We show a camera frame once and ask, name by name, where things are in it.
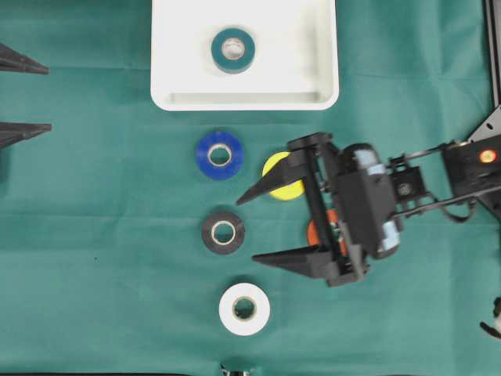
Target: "tape roll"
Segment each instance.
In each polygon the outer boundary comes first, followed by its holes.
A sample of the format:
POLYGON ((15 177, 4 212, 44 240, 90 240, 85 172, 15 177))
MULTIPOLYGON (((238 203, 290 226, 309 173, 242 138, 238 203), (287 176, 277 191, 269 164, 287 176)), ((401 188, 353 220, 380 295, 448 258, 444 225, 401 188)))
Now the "tape roll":
MULTIPOLYGON (((287 151, 273 154, 266 161, 262 175, 265 176, 269 172, 269 170, 271 170, 282 159, 287 158, 289 154, 290 153, 287 151)), ((272 192, 270 192, 270 195, 277 200, 290 201, 300 197, 304 192, 305 187, 303 186, 303 182, 300 180, 295 183, 289 184, 288 186, 283 186, 278 190, 273 190, 272 192)))
POLYGON ((228 74, 246 71, 256 53, 252 37, 236 28, 225 29, 217 34, 212 41, 211 49, 216 66, 228 74))
POLYGON ((213 213, 202 224, 202 239, 209 250, 218 255, 230 255, 242 246, 245 239, 245 226, 242 219, 229 211, 213 213), (232 234, 228 240, 219 240, 216 229, 219 226, 229 226, 232 234))
POLYGON ((214 180, 227 180, 241 169, 243 164, 243 146, 234 136, 226 132, 213 132, 198 142, 196 163, 200 170, 214 180), (223 163, 212 161, 211 155, 217 149, 227 152, 229 158, 223 163))
MULTIPOLYGON (((339 218, 337 217, 336 211, 333 209, 328 210, 327 217, 329 218, 329 223, 334 228, 334 231, 337 231, 337 221, 339 220, 339 218)), ((308 224, 306 237, 308 239, 308 245, 320 244, 319 234, 316 230, 316 226, 313 220, 310 221, 310 223, 308 224)), ((342 237, 339 237, 339 245, 341 247, 341 254, 344 257, 348 256, 348 249, 346 248, 346 242, 342 237)))
POLYGON ((253 284, 231 286, 219 302, 219 317, 226 329, 233 334, 248 336, 258 333, 268 323, 271 313, 268 296, 253 284), (252 314, 242 318, 236 310, 239 302, 248 301, 254 305, 252 314))

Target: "yellow tape roll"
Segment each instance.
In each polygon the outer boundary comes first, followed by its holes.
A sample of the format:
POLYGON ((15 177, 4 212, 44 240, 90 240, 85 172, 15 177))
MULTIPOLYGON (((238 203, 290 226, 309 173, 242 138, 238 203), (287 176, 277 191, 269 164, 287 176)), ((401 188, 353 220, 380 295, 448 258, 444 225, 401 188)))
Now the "yellow tape roll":
MULTIPOLYGON (((273 154, 265 163, 265 167, 263 168, 263 176, 266 175, 269 170, 271 170, 277 163, 279 163, 282 159, 287 158, 289 156, 289 152, 282 151, 277 154, 273 154)), ((295 198, 300 197, 305 192, 305 188, 303 187, 303 182, 301 180, 289 184, 288 186, 283 186, 278 190, 273 190, 270 192, 272 197, 277 200, 282 201, 290 201, 295 198)))

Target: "blue tape roll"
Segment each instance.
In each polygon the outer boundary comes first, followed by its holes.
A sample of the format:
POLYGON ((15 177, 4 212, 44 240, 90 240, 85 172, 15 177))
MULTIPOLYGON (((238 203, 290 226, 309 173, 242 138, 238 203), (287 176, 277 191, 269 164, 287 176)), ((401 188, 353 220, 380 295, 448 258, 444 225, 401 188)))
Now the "blue tape roll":
POLYGON ((232 28, 221 31, 214 41, 212 41, 212 58, 216 66, 223 72, 229 74, 238 74, 246 71, 254 60, 256 46, 252 37, 243 30, 232 28), (226 57, 223 53, 223 45, 232 39, 243 43, 245 50, 243 55, 233 60, 226 57))
POLYGON ((242 143, 226 132, 214 132, 202 138, 196 146, 196 162, 200 170, 214 180, 227 180, 240 170, 243 164, 242 143), (211 161, 211 151, 224 148, 229 152, 225 164, 216 165, 211 161))

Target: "green tape roll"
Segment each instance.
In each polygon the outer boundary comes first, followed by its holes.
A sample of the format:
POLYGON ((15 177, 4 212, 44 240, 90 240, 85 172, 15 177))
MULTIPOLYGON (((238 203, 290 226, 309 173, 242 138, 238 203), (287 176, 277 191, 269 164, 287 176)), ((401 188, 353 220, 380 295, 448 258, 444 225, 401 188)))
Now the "green tape roll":
POLYGON ((252 37, 240 29, 225 29, 212 41, 212 58, 216 66, 228 74, 246 71, 255 54, 256 46, 252 37))

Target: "white tape roll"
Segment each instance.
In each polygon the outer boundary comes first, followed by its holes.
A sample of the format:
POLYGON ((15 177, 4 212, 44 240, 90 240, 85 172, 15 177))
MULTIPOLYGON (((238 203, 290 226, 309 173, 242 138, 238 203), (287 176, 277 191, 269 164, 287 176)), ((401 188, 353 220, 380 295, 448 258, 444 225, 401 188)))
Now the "white tape roll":
POLYGON ((268 296, 253 284, 236 284, 231 286, 219 302, 219 317, 223 325, 236 335, 253 335, 268 323, 271 307, 268 296), (236 306, 239 302, 248 301, 254 309, 248 317, 238 315, 236 306))

